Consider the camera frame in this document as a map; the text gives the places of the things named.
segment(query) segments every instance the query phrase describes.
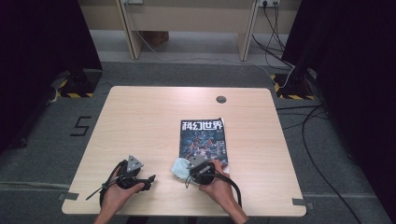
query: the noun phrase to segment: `magazine cover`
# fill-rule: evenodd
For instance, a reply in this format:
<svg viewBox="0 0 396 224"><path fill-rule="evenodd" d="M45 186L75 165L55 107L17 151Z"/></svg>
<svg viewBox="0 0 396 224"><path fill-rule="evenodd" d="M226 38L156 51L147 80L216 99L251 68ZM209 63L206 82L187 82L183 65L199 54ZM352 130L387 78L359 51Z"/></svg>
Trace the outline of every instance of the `magazine cover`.
<svg viewBox="0 0 396 224"><path fill-rule="evenodd" d="M228 166L222 119L181 121L179 157L190 160L198 155L210 160L219 159L223 167Z"/></svg>

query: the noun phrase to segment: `electrical outlet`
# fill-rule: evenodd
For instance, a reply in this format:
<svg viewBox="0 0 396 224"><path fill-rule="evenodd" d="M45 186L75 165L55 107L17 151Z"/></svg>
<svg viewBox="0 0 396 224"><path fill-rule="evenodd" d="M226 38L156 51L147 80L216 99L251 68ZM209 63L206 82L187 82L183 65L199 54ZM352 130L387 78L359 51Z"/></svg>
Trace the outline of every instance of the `electrical outlet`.
<svg viewBox="0 0 396 224"><path fill-rule="evenodd" d="M260 0L259 7L263 7L262 3L267 1L267 7L275 7L276 3L279 6L280 0Z"/></svg>

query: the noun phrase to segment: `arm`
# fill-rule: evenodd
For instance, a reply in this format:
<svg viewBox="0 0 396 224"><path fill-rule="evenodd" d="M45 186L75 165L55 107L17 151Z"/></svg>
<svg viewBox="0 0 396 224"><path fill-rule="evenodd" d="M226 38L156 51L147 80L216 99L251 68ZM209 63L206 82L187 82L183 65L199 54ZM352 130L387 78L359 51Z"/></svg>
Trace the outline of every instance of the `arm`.
<svg viewBox="0 0 396 224"><path fill-rule="evenodd" d="M145 187L145 184L139 183L130 189L121 189L117 184L110 186L102 202L102 209L94 224L106 224L113 218L125 205L128 199Z"/></svg>
<svg viewBox="0 0 396 224"><path fill-rule="evenodd" d="M218 170L222 175L229 177L228 174L222 172L220 161L214 160L213 163L215 164L216 170ZM230 184L221 179L215 178L209 185L200 185L199 189L208 194L213 201L218 203L233 219L234 223L242 224L248 221L248 216L233 197L233 190Z"/></svg>

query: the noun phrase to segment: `black cord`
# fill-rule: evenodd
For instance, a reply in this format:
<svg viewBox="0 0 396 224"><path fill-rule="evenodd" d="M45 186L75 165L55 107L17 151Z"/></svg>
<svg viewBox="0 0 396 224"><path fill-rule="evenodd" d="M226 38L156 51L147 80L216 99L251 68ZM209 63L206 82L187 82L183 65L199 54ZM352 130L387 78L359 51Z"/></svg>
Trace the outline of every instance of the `black cord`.
<svg viewBox="0 0 396 224"><path fill-rule="evenodd" d="M97 189L96 191L94 191L94 192L93 192L90 196L88 196L85 200L88 201L95 193L97 193L97 192L101 189L101 191L100 191L101 196L100 196L100 198L99 198L99 204L102 204L103 197L104 197L106 191L108 190L108 188L109 188L110 186L112 186L113 184L116 183L116 182L110 183L111 177L113 177L114 173L116 173L117 169L118 169L120 166L122 166L124 162L126 162L126 161L121 161L119 164L117 164L117 166L114 168L114 170L111 172L110 176L108 177L107 181L106 181L105 183L102 184L102 187L100 187L99 189Z"/></svg>
<svg viewBox="0 0 396 224"><path fill-rule="evenodd" d="M323 180L329 185L329 187L335 192L335 194L337 194L338 198L344 203L344 205L347 207L347 209L349 210L349 212L352 214L352 216L356 219L356 221L358 223L361 223L361 221L359 220L358 216L355 214L355 212L352 210L352 208L349 206L349 204L345 201L345 199L343 198L343 196L341 196L341 194L337 191L337 189L335 187L332 186L332 184L329 182L329 180L326 178L326 176L319 170L318 166L316 165L314 159L312 158L311 153L308 150L308 146L306 144L306 140L305 140L305 124L306 122L310 119L310 116L315 112L315 110L319 109L321 107L318 106L316 108L314 108L309 114L308 116L305 118L304 122L303 122L303 128L302 128L302 133L303 133L303 143L304 143L304 148L305 151L309 157L309 160L311 160L312 164L314 165L315 169L318 171L319 175L323 178Z"/></svg>
<svg viewBox="0 0 396 224"><path fill-rule="evenodd" d="M279 46L282 50L285 49L285 46L282 43L282 40L279 37L279 31L277 30L277 20L279 18L279 4L277 2L274 2L275 5L275 28L276 28L276 36L277 36L277 40L279 43Z"/></svg>
<svg viewBox="0 0 396 224"><path fill-rule="evenodd" d="M325 113L325 112L323 111L323 112L317 113L316 115L311 115L311 117L310 117L309 119L312 119L312 118L326 119L326 118L323 118L323 117L318 116L319 114L322 114L322 113ZM287 115L287 114L295 114L295 115L304 115L304 116L308 116L308 115L306 115L306 114L297 114L297 113L285 113L285 114L279 114L279 115ZM297 127L297 126L302 125L303 123L304 123L304 122L301 122L301 123L298 123L298 124L291 125L291 126L289 126L289 127L287 127L287 128L282 128L282 130L287 130L287 129L290 129L290 128L294 128L294 127Z"/></svg>
<svg viewBox="0 0 396 224"><path fill-rule="evenodd" d="M271 26L271 30L272 30L272 32L273 32L272 35L271 35L271 37L274 37L274 40L279 44L279 46L282 46L282 47L284 48L285 46L283 45L282 41L281 41L280 38L279 38L279 34L278 34L278 32L276 31L276 27L274 27L274 26L272 25L271 20L270 20L270 18L269 18L268 15L267 15L267 11L265 10L266 7L264 7L263 9L264 9L265 18L268 20L268 22L269 22L269 24L270 24L270 26Z"/></svg>
<svg viewBox="0 0 396 224"><path fill-rule="evenodd" d="M288 110L288 109L299 109L299 108L313 108L321 105L298 105L298 106L292 106L292 107L283 107L283 108L277 108L276 110Z"/></svg>
<svg viewBox="0 0 396 224"><path fill-rule="evenodd" d="M189 176L187 177L187 179L186 179L186 182L185 182L186 188L189 187L189 184L190 184L190 182L191 182L191 179L192 179L195 175L200 175L200 176L214 176L214 177L217 177L217 178L219 178L219 179L221 179L221 180L223 180L223 181L229 183L231 186L233 186L233 188L234 188L235 191L236 191L236 196L237 196L237 198L238 198L238 204L239 204L239 206L241 206L241 208L242 208L241 190L238 188L238 186L235 184L235 182L233 182L233 181L231 180L231 178L229 178L229 177L227 177L227 176L225 176L225 175L222 175L219 171L216 171L216 172L217 172L217 174L214 174L214 175L211 175L211 174L198 174L198 173L194 173L194 174L189 175Z"/></svg>
<svg viewBox="0 0 396 224"><path fill-rule="evenodd" d="M278 50L278 51L281 51L281 50L279 50L279 49L272 49L272 48L269 48L269 43L271 42L271 39L270 39L270 42L268 43L268 46L264 46L262 43L260 43L260 42L256 39L256 37L255 37L254 35L252 35L252 37L253 37L253 40L257 43L257 45L259 45L259 47L260 47L262 50L265 51L265 61L267 62L268 66L270 66L270 67L272 67L272 68L275 68L275 69L280 69L280 70L287 70L287 71L290 70L290 69L284 69L284 68L273 67L271 64L268 63L268 59L267 59L267 56L266 56L267 53L269 53L269 54L270 54L271 56L273 56L274 58L278 59L280 62L282 62L282 63L285 64L286 66L292 68L292 66L291 66L289 63L282 61L281 58L279 58L277 55L275 55L273 52L270 51L270 49L271 49L271 50Z"/></svg>

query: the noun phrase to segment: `black device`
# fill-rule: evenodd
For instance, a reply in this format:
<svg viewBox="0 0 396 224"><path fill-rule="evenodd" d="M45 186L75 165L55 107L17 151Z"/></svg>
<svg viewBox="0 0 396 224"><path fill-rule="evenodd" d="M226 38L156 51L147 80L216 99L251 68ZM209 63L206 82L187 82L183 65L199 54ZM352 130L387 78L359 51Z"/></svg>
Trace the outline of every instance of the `black device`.
<svg viewBox="0 0 396 224"><path fill-rule="evenodd" d="M242 196L238 186L230 177L222 175L217 171L215 164L211 160L206 159L204 156L191 157L187 169L190 170L190 176L186 179L186 188L189 186L191 180L200 185L208 185L213 182L215 177L219 178L233 186L238 197L238 203L242 207Z"/></svg>
<svg viewBox="0 0 396 224"><path fill-rule="evenodd" d="M187 169L190 170L191 179L202 185L208 185L215 179L215 164L204 156L191 157Z"/></svg>
<svg viewBox="0 0 396 224"><path fill-rule="evenodd" d="M155 175L150 176L148 179L138 179L136 176L139 174L141 168L143 167L143 163L135 158L133 155L130 155L127 160L121 161L111 172L108 177L106 183L102 184L102 187L97 189L94 193L92 193L86 200L89 200L97 191L100 191L99 204L102 206L103 199L108 188L111 185L117 184L122 189L130 189L139 183L144 183L145 187L143 187L140 191L149 190L151 188L151 183L154 182Z"/></svg>
<svg viewBox="0 0 396 224"><path fill-rule="evenodd" d="M155 175L152 175L148 179L137 179L136 176L140 172L140 168L143 167L143 163L134 156L130 155L128 161L122 161L120 163L120 169L117 172L116 183L122 189L130 189L138 183L144 183L140 191L149 190L151 183L154 182Z"/></svg>

